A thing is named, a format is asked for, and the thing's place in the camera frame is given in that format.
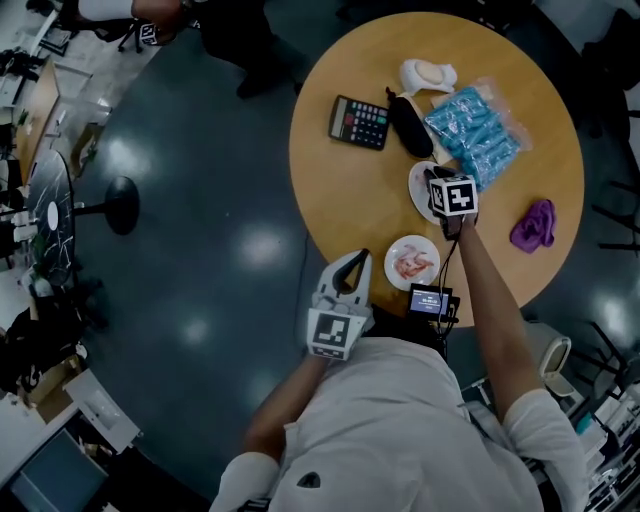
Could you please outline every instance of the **man's right arm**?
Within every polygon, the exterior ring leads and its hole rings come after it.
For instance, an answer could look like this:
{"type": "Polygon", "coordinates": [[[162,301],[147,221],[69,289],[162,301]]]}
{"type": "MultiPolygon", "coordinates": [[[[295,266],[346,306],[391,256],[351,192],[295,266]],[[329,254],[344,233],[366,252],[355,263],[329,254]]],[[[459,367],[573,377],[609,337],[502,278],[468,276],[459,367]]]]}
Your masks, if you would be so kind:
{"type": "Polygon", "coordinates": [[[544,388],[529,351],[518,305],[471,220],[463,223],[459,244],[476,336],[502,421],[518,398],[544,388]]]}

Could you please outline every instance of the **round wooden table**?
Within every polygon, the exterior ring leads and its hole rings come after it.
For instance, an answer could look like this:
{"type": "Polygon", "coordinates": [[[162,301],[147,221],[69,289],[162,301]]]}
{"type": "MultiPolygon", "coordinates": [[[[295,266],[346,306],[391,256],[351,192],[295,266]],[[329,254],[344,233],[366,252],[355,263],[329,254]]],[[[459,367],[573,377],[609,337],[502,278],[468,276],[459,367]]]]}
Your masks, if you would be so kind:
{"type": "MultiPolygon", "coordinates": [[[[533,150],[518,155],[482,194],[478,222],[487,250],[522,306],[551,281],[573,244],[584,195],[582,155],[567,109],[545,74],[509,41],[470,21],[435,13],[388,16],[350,32],[318,61],[298,98],[289,144],[291,179],[307,228],[328,261],[369,249],[374,258],[371,301],[400,315],[408,299],[385,277],[389,246],[418,234],[436,244],[441,260],[448,254],[450,242],[440,228],[413,206],[407,183],[417,160],[393,128],[381,152],[327,136],[338,94],[387,105],[385,87],[402,92],[399,69],[408,58],[452,64],[456,89],[493,77],[533,140],[533,150]],[[509,234],[531,203],[542,198],[556,207],[555,243],[529,255],[510,243],[509,234]]],[[[414,96],[425,114],[435,94],[414,96]]],[[[473,325],[459,251],[451,258],[447,286],[461,299],[458,326],[473,325]]]]}

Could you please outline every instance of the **plastic bag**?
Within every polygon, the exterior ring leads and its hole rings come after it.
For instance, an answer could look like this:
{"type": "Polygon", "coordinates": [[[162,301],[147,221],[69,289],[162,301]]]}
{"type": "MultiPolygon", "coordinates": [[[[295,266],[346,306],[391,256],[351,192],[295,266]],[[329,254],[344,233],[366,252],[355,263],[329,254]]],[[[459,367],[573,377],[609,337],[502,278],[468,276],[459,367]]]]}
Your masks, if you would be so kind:
{"type": "Polygon", "coordinates": [[[449,96],[426,117],[440,143],[476,180],[482,192],[513,162],[532,149],[525,128],[512,118],[506,101],[490,78],[449,96]]]}

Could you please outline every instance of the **calculator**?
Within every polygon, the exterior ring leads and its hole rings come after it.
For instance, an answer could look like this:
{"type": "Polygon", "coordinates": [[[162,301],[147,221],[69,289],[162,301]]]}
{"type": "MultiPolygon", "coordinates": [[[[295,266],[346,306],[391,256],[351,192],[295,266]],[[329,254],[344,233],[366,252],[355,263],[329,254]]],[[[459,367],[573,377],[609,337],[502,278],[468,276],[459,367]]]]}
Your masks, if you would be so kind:
{"type": "Polygon", "coordinates": [[[331,112],[329,137],[381,150],[389,130],[387,114],[386,108],[338,96],[331,112]]]}

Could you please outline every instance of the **round black base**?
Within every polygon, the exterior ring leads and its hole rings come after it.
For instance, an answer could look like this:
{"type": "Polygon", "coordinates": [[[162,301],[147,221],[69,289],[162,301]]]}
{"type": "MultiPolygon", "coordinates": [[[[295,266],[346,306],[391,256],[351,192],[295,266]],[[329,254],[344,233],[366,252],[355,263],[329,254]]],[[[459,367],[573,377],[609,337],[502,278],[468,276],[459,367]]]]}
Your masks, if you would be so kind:
{"type": "Polygon", "coordinates": [[[135,183],[119,176],[114,179],[104,198],[104,215],[109,227],[118,235],[128,235],[138,222],[140,195],[135,183]]]}

